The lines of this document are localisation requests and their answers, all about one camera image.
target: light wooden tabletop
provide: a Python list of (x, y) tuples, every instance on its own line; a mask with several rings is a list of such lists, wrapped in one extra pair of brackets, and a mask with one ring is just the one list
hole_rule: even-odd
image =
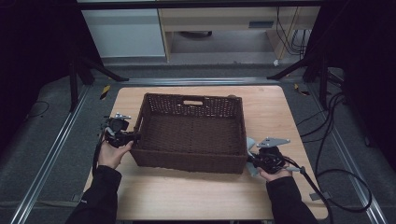
[[(144, 87), (120, 90), (110, 116), (117, 112), (130, 115), (129, 131), (134, 127), (145, 93), (242, 97), (247, 137), (259, 143), (265, 137), (289, 139), (279, 146), (283, 155), (304, 166), (315, 183), (311, 165), (290, 113), (282, 89), (278, 86), (205, 86)], [(265, 180), (251, 176), (247, 169), (241, 175), (188, 173), (163, 168), (138, 167), (126, 154), (117, 168), (122, 173), (119, 194), (119, 220), (242, 220), (272, 219)], [(314, 191), (304, 177), (294, 178), (317, 219), (325, 218), (322, 201), (312, 202)], [(85, 189), (92, 181), (90, 175)]]

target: black sleeve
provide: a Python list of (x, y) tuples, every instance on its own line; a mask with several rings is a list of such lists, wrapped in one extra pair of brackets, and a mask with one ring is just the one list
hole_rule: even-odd
[(318, 223), (306, 204), (302, 202), (293, 177), (287, 176), (268, 182), (267, 191), (276, 224)]
[(98, 166), (91, 187), (85, 191), (66, 224), (114, 224), (117, 218), (117, 190), (121, 174)]

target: hand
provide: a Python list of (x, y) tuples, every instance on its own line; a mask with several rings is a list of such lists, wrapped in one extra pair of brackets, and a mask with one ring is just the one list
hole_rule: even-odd
[(267, 172), (265, 172), (261, 167), (257, 167), (257, 170), (259, 171), (260, 176), (262, 176), (264, 179), (267, 180), (267, 182), (271, 182), (273, 180), (285, 177), (285, 176), (292, 176), (291, 171), (281, 169), (279, 170), (276, 174), (270, 175)]
[(122, 156), (131, 150), (132, 141), (123, 147), (113, 147), (107, 141), (103, 141), (98, 158), (98, 165), (105, 165), (116, 169), (120, 163)]

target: dark brown wicker basket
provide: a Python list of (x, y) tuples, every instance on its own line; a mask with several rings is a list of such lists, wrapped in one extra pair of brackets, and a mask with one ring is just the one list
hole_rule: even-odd
[(146, 93), (134, 132), (139, 166), (242, 174), (247, 162), (240, 97)]

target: person's arm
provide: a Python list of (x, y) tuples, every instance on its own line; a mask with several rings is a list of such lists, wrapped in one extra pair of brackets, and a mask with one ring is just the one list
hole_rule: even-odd
[(300, 191), (290, 171), (281, 170), (269, 175), (261, 168), (258, 170), (267, 180), (268, 196), (276, 224), (318, 223), (306, 204), (302, 202)]
[(91, 186), (66, 220), (66, 224), (114, 224), (117, 217), (117, 190), (121, 174), (115, 169), (122, 156), (131, 149), (132, 142), (125, 147), (115, 148), (104, 142), (98, 159), (98, 168)]

